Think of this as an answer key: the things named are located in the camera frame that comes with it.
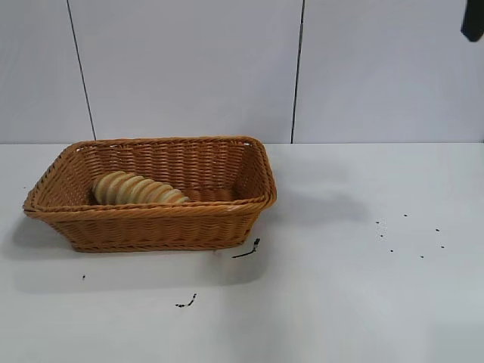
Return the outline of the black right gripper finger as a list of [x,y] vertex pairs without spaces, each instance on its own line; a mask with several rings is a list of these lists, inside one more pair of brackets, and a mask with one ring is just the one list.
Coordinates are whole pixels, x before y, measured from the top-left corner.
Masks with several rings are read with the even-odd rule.
[[461,33],[469,42],[478,42],[484,33],[484,0],[467,0]]

